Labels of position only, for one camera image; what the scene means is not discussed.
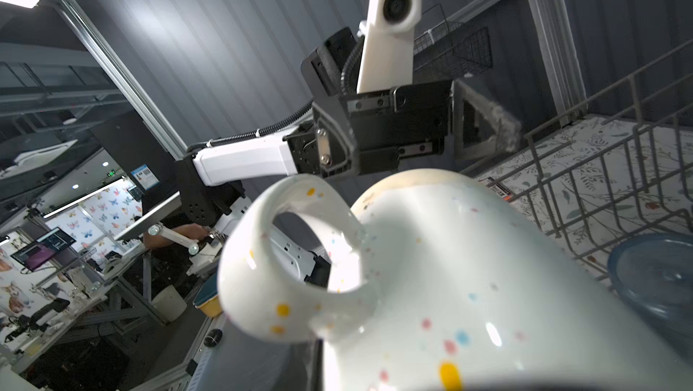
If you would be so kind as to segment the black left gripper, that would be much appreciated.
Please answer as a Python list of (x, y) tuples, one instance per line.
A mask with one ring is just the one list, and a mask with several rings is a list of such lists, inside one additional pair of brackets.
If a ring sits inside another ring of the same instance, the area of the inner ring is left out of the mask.
[[(323, 178), (395, 170), (408, 158), (444, 153), (452, 82), (410, 84), (315, 101), (313, 124)], [(522, 124), (480, 79), (453, 81), (453, 156), (458, 164), (511, 154)]]

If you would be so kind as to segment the white ceramic mug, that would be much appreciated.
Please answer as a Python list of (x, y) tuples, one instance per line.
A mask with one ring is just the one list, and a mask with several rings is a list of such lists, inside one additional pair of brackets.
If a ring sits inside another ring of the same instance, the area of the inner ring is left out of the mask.
[(692, 369), (476, 180), (416, 169), (353, 205), (317, 176), (249, 207), (218, 264), (224, 313), (321, 340), (327, 390), (689, 390)]

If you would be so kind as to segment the blue glass tumbler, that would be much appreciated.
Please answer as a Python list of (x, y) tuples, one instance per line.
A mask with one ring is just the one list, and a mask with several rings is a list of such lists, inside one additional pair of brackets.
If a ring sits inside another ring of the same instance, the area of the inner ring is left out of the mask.
[(618, 297), (692, 362), (692, 237), (635, 236), (613, 249), (607, 271)]

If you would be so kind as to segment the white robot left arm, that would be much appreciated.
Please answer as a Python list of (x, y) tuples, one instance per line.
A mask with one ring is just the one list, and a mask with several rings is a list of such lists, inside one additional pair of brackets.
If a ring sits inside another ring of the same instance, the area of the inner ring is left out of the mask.
[(229, 214), (246, 179), (394, 171), (405, 159), (443, 153), (447, 137), (461, 161), (519, 148), (519, 120), (462, 79), (358, 93), (364, 48), (363, 37), (343, 28), (306, 59), (316, 75), (316, 99), (272, 126), (191, 145), (175, 165), (191, 221), (210, 226)]

